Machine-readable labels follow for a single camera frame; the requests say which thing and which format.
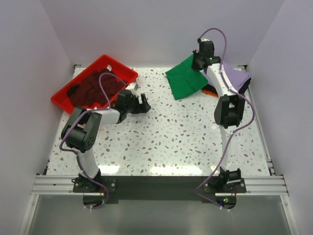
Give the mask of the green t shirt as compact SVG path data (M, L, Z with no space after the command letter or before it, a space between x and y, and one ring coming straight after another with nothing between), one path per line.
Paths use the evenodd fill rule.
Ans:
M175 100L186 98L208 84L203 74L191 68L193 55L190 55L165 74Z

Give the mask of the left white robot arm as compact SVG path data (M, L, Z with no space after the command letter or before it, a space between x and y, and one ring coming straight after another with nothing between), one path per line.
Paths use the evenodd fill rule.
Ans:
M75 108L62 132L60 150L76 156L80 172L73 180L74 185L87 192L106 193L107 187L101 180L101 171L93 154L100 126L120 124L128 114L144 114L151 109L145 94L136 95L131 90L121 90L111 108Z

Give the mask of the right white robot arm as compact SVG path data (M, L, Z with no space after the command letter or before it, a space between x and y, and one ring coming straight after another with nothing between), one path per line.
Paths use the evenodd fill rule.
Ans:
M214 111L215 123L222 137L222 162L216 167L218 176L212 176L204 185L207 192L231 192L241 182L238 161L238 137L234 131L239 127L245 100L237 95L224 70L219 56L214 55L214 44L208 39L197 39L198 49L193 51L192 68L203 71L213 82L218 94Z

